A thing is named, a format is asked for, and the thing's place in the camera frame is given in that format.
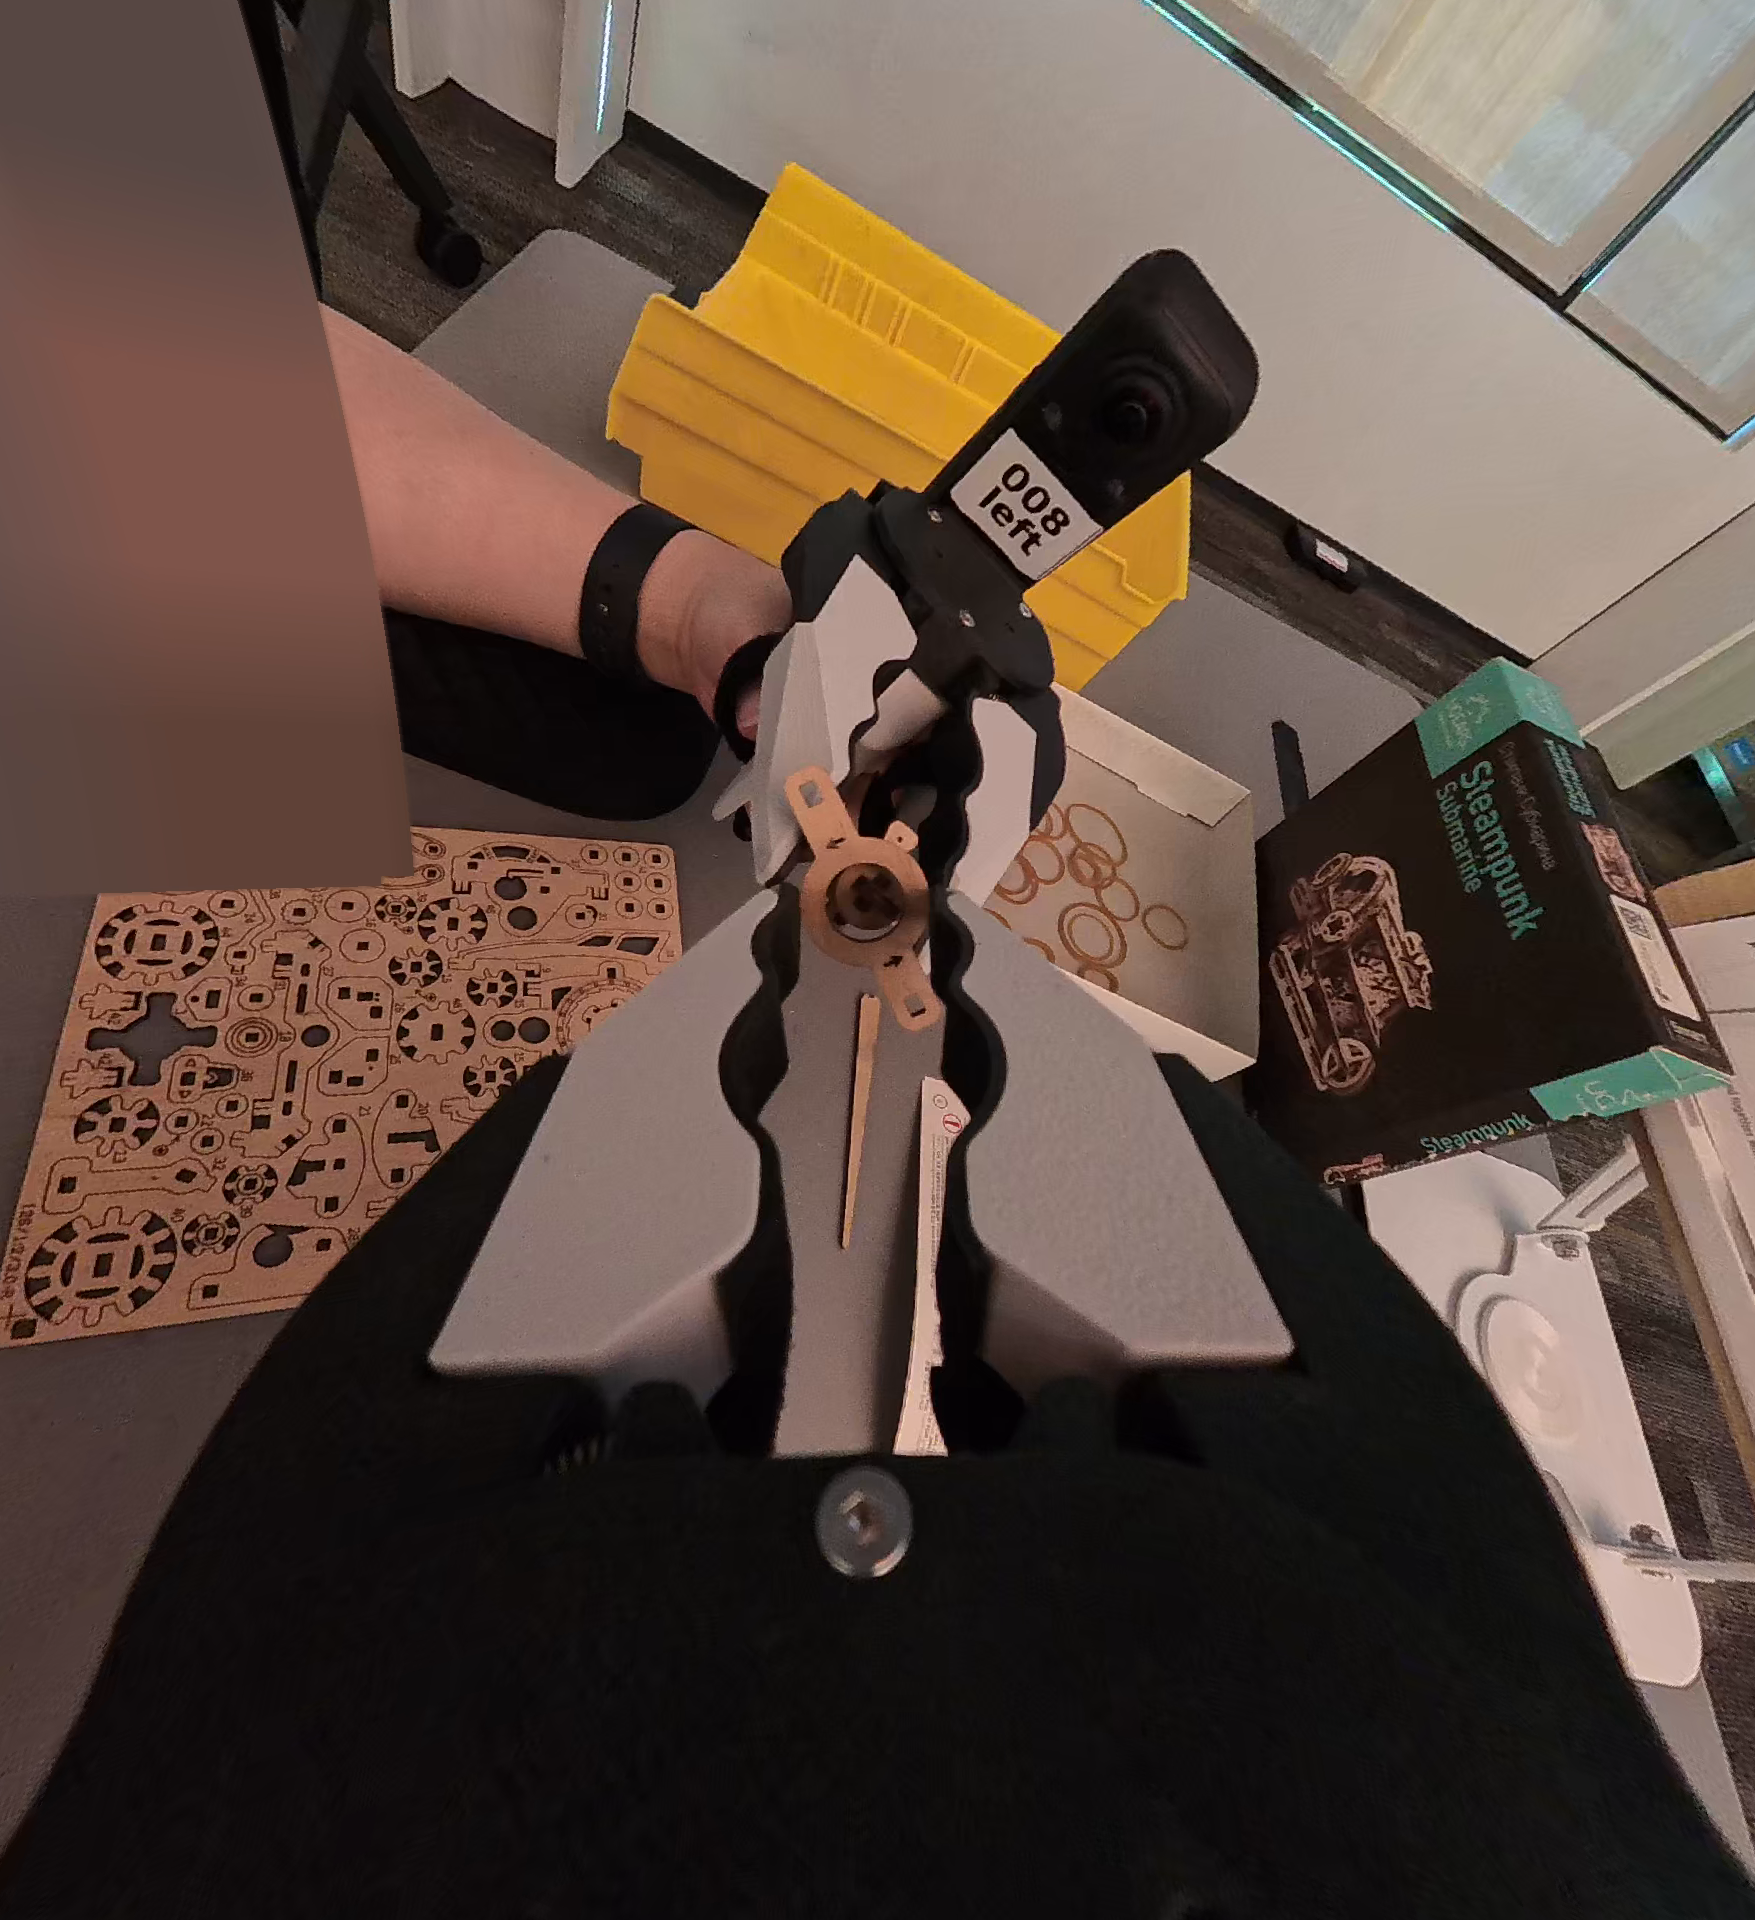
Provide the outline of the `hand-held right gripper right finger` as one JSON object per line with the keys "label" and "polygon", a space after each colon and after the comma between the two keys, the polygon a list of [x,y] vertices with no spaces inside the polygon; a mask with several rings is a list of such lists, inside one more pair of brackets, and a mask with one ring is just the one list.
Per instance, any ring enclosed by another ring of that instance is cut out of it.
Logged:
{"label": "hand-held right gripper right finger", "polygon": [[948,1343],[997,1373],[1273,1365],[1290,1328],[1166,1065],[980,906],[936,920]]}

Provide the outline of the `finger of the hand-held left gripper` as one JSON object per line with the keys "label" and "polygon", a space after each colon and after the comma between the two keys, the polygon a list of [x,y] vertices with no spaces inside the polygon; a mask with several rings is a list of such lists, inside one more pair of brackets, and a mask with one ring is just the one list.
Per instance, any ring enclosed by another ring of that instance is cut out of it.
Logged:
{"label": "finger of the hand-held left gripper", "polygon": [[936,717],[936,893],[989,899],[1063,775],[1055,689],[944,697]]}
{"label": "finger of the hand-held left gripper", "polygon": [[720,820],[746,813],[756,885],[776,884],[804,838],[788,780],[805,769],[826,771],[834,785],[849,777],[854,733],[880,707],[880,672],[906,666],[915,649],[908,610],[861,557],[847,560],[822,609],[776,645],[754,757],[714,807]]}

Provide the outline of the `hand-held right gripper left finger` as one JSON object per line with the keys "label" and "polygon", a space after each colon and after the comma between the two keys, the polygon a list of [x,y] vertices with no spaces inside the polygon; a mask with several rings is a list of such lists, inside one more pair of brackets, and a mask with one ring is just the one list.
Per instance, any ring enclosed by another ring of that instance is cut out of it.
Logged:
{"label": "hand-held right gripper left finger", "polygon": [[773,906],[756,893],[578,1042],[432,1346],[441,1373],[730,1373],[718,1276],[762,1159],[720,1045],[765,983]]}

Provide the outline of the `wooden flange ring part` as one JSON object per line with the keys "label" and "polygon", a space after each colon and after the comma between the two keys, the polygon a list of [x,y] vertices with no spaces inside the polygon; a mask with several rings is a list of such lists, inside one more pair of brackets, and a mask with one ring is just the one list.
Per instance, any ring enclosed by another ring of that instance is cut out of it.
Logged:
{"label": "wooden flange ring part", "polygon": [[856,946],[831,933],[824,924],[824,871],[817,854],[826,852],[829,843],[842,835],[867,833],[849,813],[840,786],[820,767],[793,772],[786,783],[786,793],[795,824],[811,852],[811,865],[799,889],[802,922],[808,938],[837,964],[867,971],[901,1028],[920,1033],[936,1027],[942,1021],[942,1002],[924,964],[924,947],[932,930],[932,884],[924,876],[927,893],[922,904],[905,922],[899,936],[871,946]]}

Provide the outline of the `small wooden axle part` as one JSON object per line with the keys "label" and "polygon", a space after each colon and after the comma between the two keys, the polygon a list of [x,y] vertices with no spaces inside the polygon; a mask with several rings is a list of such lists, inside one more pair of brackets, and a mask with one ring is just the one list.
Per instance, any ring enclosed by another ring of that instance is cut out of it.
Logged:
{"label": "small wooden axle part", "polygon": [[856,946],[899,936],[927,893],[917,848],[919,833],[906,820],[883,837],[852,830],[834,838],[817,854],[826,927]]}

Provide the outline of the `person's left forearm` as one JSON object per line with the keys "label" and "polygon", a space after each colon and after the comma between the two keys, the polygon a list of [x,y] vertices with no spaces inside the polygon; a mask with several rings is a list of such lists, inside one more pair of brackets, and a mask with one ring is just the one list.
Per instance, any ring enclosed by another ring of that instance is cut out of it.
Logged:
{"label": "person's left forearm", "polygon": [[582,656],[590,563],[631,500],[319,306],[379,605]]}

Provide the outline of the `laser-cut wooden parts sheet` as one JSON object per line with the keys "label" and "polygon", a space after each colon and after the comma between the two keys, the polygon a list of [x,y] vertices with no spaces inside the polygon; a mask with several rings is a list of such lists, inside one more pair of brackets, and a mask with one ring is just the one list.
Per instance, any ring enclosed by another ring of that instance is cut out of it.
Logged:
{"label": "laser-cut wooden parts sheet", "polygon": [[410,848],[368,885],[97,899],[0,1349],[294,1309],[685,950],[665,843],[412,829]]}

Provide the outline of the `black model kit box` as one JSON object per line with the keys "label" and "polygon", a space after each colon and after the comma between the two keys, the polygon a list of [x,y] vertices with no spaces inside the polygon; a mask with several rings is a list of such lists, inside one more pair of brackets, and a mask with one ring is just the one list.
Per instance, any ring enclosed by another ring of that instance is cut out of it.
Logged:
{"label": "black model kit box", "polygon": [[1558,687],[1493,659],[1255,844],[1253,1115],[1323,1186],[1730,1086]]}

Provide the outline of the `person's left hand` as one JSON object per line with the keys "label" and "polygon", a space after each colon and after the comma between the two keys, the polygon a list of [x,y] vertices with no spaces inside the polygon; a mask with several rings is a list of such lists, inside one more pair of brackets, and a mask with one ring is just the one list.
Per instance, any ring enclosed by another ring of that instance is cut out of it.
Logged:
{"label": "person's left hand", "polygon": [[704,533],[681,533],[658,563],[668,586],[674,685],[720,732],[756,743],[769,652],[793,622],[779,566]]}

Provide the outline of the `pile of rubber bands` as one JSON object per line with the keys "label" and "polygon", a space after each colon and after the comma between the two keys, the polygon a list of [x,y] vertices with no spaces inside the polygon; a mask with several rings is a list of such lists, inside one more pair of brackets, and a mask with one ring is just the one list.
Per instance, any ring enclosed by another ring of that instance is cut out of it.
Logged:
{"label": "pile of rubber bands", "polygon": [[1103,807],[1054,802],[984,912],[1081,983],[1134,1000],[1166,992],[1194,956],[1180,906],[1150,881]]}

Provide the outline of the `white box with rubber bands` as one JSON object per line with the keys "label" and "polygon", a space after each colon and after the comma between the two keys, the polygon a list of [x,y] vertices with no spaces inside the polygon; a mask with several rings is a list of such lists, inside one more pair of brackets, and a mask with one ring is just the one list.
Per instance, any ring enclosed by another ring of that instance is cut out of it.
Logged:
{"label": "white box with rubber bands", "polygon": [[1079,693],[1060,691],[1060,705],[1065,775],[1054,802],[1114,815],[1150,881],[1194,930],[1194,956],[1166,992],[1134,1000],[1065,973],[1157,1053],[1227,1081],[1255,1063],[1260,1047],[1249,791]]}

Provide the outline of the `white paper strip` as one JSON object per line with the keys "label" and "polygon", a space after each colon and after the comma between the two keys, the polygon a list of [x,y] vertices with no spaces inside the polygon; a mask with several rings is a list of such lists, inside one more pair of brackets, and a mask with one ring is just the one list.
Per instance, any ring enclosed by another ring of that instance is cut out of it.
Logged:
{"label": "white paper strip", "polygon": [[935,1405],[935,1373],[942,1363],[936,1271],[950,1158],[966,1124],[969,1114],[956,1091],[939,1076],[927,1076],[917,1165],[917,1274],[905,1393],[892,1441],[896,1454],[947,1454]]}

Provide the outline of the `black wrist band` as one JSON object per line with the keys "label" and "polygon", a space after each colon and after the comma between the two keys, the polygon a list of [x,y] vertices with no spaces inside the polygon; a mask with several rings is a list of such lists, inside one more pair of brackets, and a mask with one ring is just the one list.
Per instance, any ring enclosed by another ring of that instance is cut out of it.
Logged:
{"label": "black wrist band", "polygon": [[670,509],[631,501],[609,523],[586,564],[578,645],[586,661],[624,683],[650,683],[641,661],[641,595],[665,549],[693,525]]}

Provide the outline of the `wooden toothpick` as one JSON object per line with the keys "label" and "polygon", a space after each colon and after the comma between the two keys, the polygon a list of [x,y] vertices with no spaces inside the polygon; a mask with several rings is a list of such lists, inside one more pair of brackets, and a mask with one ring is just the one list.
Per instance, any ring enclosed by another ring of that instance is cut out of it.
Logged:
{"label": "wooden toothpick", "polygon": [[849,1094],[842,1168],[842,1231],[840,1246],[849,1250],[856,1234],[856,1211],[861,1184],[863,1147],[874,1094],[875,1051],[883,1021],[883,1002],[877,994],[859,997],[856,1015],[856,1042],[849,1069]]}

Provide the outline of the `dark cloth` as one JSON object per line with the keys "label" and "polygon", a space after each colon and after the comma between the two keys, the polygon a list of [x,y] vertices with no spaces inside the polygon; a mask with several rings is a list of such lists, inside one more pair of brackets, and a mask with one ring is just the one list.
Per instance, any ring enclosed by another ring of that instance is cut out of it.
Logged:
{"label": "dark cloth", "polygon": [[621,682],[544,645],[383,610],[402,748],[587,820],[646,822],[689,802],[720,733],[693,696]]}

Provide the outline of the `yellow plastic bin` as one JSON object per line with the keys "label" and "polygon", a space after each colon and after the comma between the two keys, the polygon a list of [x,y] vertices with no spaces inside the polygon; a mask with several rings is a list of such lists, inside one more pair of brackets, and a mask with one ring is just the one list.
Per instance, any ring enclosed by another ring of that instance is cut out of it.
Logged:
{"label": "yellow plastic bin", "polygon": [[776,181],[737,262],[694,305],[647,301],[612,383],[606,433],[635,453],[646,501],[779,563],[846,494],[919,491],[886,515],[896,573],[935,553],[980,628],[1041,625],[1054,679],[1081,691],[1191,588],[1192,480],[1176,474],[1032,581],[1013,525],[1075,504],[1015,391],[1057,349],[1061,407],[1093,402],[1152,344],[1152,276],[1124,273],[1067,333],[965,275],[804,165]]}

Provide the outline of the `white stand base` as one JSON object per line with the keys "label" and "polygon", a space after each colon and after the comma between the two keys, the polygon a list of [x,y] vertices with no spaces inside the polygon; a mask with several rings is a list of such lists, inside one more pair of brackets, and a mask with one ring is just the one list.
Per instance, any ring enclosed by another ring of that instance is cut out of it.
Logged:
{"label": "white stand base", "polygon": [[1678,1543],[1590,1236],[1543,1223],[1561,1187],[1534,1163],[1462,1154],[1364,1194],[1373,1239],[1436,1309],[1569,1512],[1625,1667],[1648,1686],[1692,1684],[1703,1637],[1689,1583],[1639,1562]]}

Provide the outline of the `black chair base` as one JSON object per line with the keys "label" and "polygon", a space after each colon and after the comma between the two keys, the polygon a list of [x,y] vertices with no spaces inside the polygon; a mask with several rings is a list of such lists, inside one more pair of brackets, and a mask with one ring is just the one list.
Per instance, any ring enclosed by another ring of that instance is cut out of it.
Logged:
{"label": "black chair base", "polygon": [[289,23],[284,55],[293,169],[306,204],[317,214],[328,198],[346,120],[356,120],[385,172],[416,207],[413,248],[431,273],[468,290],[483,273],[478,240],[422,142],[410,129],[396,91],[371,55],[370,2],[280,4]]}

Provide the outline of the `white post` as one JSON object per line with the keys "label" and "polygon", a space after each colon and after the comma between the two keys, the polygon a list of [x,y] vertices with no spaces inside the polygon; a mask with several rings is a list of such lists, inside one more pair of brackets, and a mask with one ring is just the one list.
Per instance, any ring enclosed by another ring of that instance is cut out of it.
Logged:
{"label": "white post", "polygon": [[562,4],[555,179],[578,188],[619,141],[627,103],[626,2]]}

